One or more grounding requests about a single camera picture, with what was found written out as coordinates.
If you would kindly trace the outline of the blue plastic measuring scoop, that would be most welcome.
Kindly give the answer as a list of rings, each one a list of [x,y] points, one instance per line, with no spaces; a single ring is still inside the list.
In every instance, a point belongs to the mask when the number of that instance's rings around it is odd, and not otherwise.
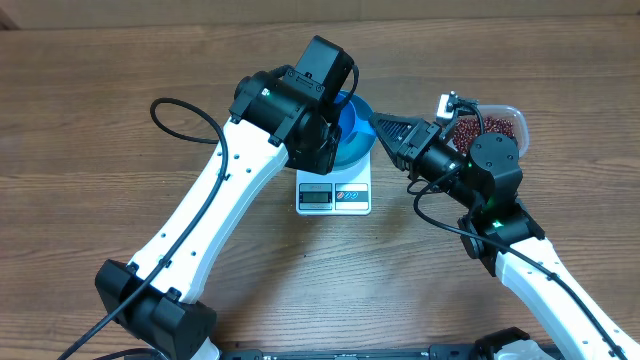
[[[362,97],[354,94],[340,113],[340,145],[354,143],[357,148],[370,149],[377,139],[368,122],[373,113],[372,107]]]

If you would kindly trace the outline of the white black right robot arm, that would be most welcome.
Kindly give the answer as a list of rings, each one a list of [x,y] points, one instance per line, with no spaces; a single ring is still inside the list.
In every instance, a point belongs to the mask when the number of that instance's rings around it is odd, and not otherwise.
[[[429,224],[460,236],[467,254],[511,290],[567,359],[636,359],[639,344],[586,293],[545,231],[518,197],[523,178],[514,138],[481,129],[461,153],[442,127],[421,118],[375,113],[369,123],[394,166],[413,182],[413,208]],[[428,216],[421,199],[432,189],[463,205],[456,226]]]

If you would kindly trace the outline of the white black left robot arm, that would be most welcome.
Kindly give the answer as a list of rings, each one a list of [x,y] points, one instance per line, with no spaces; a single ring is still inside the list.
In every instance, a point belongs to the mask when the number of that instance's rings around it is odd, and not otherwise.
[[[216,148],[159,232],[127,263],[108,260],[95,285],[110,318],[166,359],[216,359],[216,313],[200,302],[213,264],[246,210],[284,168],[334,167],[354,60],[315,36],[295,66],[243,78]]]

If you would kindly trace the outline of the teal blue bowl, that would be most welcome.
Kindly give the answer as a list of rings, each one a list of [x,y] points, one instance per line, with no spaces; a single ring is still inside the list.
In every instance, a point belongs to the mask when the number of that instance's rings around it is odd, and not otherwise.
[[[354,94],[340,112],[338,125],[341,137],[333,166],[334,171],[354,166],[374,146],[377,135],[369,118],[373,109],[357,94]]]

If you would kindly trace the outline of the white digital kitchen scale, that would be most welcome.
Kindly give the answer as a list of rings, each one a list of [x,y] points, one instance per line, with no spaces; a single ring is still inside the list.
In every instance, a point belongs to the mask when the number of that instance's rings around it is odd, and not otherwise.
[[[296,211],[302,216],[366,216],[372,210],[371,157],[327,175],[298,170]]]

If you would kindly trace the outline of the clear plastic bean container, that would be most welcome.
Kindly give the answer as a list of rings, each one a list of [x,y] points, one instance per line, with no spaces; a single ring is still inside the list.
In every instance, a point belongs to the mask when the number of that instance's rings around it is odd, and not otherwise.
[[[479,105],[486,133],[500,133],[516,142],[519,157],[522,158],[529,147],[529,129],[524,115],[508,105]],[[479,136],[479,122],[474,113],[458,118],[450,135],[448,146],[465,155],[473,140]]]

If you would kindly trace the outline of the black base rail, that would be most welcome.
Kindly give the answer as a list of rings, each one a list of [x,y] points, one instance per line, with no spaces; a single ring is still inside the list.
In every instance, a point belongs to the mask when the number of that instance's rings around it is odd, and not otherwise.
[[[517,327],[503,329],[467,344],[431,344],[422,348],[274,352],[258,349],[223,351],[222,360],[472,360],[564,359],[555,345],[539,345]]]

